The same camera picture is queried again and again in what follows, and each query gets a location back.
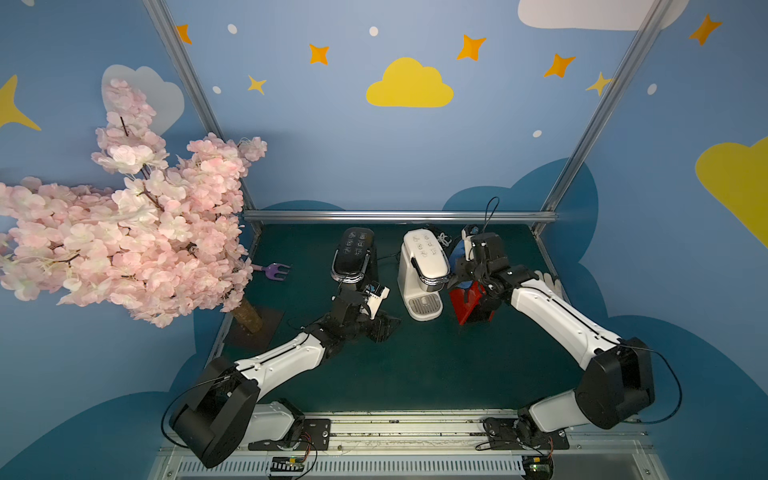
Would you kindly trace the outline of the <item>blue grey cleaning cloth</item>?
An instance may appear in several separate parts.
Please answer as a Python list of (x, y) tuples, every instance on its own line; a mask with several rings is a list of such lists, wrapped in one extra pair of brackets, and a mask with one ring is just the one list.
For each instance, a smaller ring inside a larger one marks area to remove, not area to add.
[(455, 262), (458, 259), (467, 259), (466, 241), (463, 238), (456, 238), (452, 242), (448, 258), (450, 262)]

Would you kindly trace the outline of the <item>red coffee machine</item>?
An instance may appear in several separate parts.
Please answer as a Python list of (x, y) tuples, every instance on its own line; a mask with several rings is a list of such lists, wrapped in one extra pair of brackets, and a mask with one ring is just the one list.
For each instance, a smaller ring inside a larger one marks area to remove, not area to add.
[(460, 326), (493, 319), (495, 311), (486, 305), (486, 291), (478, 282), (472, 282), (468, 288), (451, 290), (449, 298)]

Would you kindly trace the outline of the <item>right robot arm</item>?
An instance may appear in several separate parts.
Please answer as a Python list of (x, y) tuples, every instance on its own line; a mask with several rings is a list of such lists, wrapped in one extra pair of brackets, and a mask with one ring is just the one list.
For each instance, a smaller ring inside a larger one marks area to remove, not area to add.
[(513, 266), (499, 235), (462, 234), (464, 253), (456, 281), (482, 287), (479, 305), (508, 304), (556, 340), (583, 370), (579, 384), (519, 411), (517, 428), (551, 433), (591, 424), (609, 430), (655, 402), (652, 352), (637, 338), (623, 339), (570, 305), (552, 278)]

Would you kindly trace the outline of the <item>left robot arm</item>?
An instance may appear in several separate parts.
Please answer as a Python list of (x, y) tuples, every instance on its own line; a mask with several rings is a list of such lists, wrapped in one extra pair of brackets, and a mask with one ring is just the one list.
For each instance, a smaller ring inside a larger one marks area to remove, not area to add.
[(224, 462), (243, 442), (298, 439), (291, 431), (302, 414), (282, 401), (259, 401), (278, 386), (320, 366), (360, 336), (387, 340), (400, 320), (381, 310), (389, 289), (372, 281), (341, 287), (331, 311), (303, 327), (294, 339), (256, 356), (232, 362), (213, 359), (193, 387), (172, 401), (161, 421), (206, 468)]

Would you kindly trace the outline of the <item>black coffee machine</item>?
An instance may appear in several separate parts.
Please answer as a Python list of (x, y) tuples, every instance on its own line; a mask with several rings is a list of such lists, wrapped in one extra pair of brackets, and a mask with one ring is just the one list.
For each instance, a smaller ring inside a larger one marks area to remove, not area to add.
[(342, 287), (362, 291), (378, 280), (374, 232), (365, 227), (346, 229), (334, 252), (331, 278)]

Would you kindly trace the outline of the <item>white coffee machine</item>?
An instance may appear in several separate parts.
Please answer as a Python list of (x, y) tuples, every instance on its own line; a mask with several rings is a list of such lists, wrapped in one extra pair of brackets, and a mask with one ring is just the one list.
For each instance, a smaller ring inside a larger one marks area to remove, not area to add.
[(449, 276), (448, 259), (435, 234), (428, 229), (406, 232), (400, 250), (398, 286), (412, 319), (426, 322), (440, 316), (440, 291)]

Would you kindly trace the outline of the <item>white knit glove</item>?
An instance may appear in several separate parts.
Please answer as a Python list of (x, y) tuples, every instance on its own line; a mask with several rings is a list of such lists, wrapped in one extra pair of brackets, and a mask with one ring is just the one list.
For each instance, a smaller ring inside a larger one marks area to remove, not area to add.
[(538, 279), (542, 281), (554, 294), (562, 299), (565, 298), (563, 286), (558, 277), (552, 276), (550, 273), (542, 272), (540, 270), (535, 270), (534, 273)]

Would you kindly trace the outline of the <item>purple toy fork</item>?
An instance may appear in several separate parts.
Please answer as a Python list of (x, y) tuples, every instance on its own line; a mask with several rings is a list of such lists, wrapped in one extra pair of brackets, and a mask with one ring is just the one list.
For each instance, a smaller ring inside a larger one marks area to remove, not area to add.
[(269, 265), (256, 265), (253, 264), (254, 272), (261, 272), (264, 276), (271, 281), (284, 281), (290, 273), (291, 266), (281, 263), (271, 263)]

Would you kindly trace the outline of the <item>pink cherry blossom tree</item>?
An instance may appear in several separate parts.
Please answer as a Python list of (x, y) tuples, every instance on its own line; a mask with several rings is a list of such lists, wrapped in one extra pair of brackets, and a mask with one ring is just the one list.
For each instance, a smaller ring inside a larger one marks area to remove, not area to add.
[(240, 241), (241, 181), (266, 142), (208, 134), (170, 164), (146, 95), (121, 79), (104, 94), (92, 158), (123, 187), (3, 185), (1, 213), (15, 225), (1, 236), (2, 286), (21, 301), (109, 302), (161, 328), (197, 309), (237, 309), (254, 271)]

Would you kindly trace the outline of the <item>right aluminium frame post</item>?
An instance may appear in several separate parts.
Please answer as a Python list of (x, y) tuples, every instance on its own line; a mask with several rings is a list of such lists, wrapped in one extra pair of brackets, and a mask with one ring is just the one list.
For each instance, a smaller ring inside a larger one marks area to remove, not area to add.
[(547, 214), (548, 218), (533, 224), (532, 233), (537, 239), (541, 237), (549, 223), (556, 221), (556, 210), (559, 204), (562, 202), (600, 134), (618, 107), (636, 72), (663, 30), (662, 25), (672, 5), (672, 0), (656, 0), (651, 3), (637, 33), (634, 35), (614, 72), (614, 80), (608, 85), (607, 92), (602, 95), (602, 99), (599, 101), (575, 149), (565, 163), (541, 207), (540, 213)]

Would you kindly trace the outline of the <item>aluminium frame post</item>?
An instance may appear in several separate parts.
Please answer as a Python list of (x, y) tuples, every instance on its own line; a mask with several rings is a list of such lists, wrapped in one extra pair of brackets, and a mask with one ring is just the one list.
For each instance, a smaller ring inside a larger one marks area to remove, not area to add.
[(219, 122), (206, 98), (167, 3), (162, 0), (143, 0), (143, 4), (206, 132), (223, 137)]
[(618, 107), (636, 72), (663, 30), (662, 25), (672, 5), (672, 0), (656, 0), (651, 3), (637, 33), (634, 35), (614, 72), (614, 80), (608, 85), (607, 92), (602, 95), (602, 99), (599, 101), (575, 149), (565, 163), (541, 207), (540, 213), (547, 214), (548, 218), (533, 224), (532, 233), (537, 239), (541, 237), (549, 223), (556, 221), (556, 210), (559, 204), (562, 202), (600, 134)]

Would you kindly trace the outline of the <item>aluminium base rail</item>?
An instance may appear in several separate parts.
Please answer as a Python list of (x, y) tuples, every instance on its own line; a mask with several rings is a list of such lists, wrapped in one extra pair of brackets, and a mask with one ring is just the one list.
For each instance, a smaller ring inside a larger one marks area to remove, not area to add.
[(649, 434), (624, 425), (568, 427), (536, 447), (493, 445), (484, 422), (512, 410), (312, 412), (329, 431), (310, 454), (238, 447), (208, 469), (191, 453), (162, 447), (151, 479), (665, 479)]

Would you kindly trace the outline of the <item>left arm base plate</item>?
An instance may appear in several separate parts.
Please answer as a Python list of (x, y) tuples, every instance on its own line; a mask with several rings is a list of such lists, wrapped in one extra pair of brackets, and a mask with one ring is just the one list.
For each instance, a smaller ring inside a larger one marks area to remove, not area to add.
[(326, 451), (329, 447), (332, 422), (329, 418), (296, 420), (279, 440), (262, 440), (248, 444), (249, 451)]

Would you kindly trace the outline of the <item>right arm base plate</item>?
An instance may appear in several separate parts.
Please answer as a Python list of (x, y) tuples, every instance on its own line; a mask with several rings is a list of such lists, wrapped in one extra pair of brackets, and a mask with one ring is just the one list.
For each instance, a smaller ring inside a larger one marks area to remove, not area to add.
[(549, 452), (570, 449), (564, 430), (542, 432), (527, 418), (487, 417), (482, 420), (482, 427), (487, 437), (487, 446), (491, 450), (530, 449)]

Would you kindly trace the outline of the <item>left aluminium frame post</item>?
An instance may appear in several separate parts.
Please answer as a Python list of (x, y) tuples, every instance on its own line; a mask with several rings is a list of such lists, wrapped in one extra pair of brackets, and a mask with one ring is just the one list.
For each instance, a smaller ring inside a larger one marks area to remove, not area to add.
[(143, 0), (143, 4), (206, 132), (223, 137), (219, 122), (206, 98), (167, 3), (162, 0)]

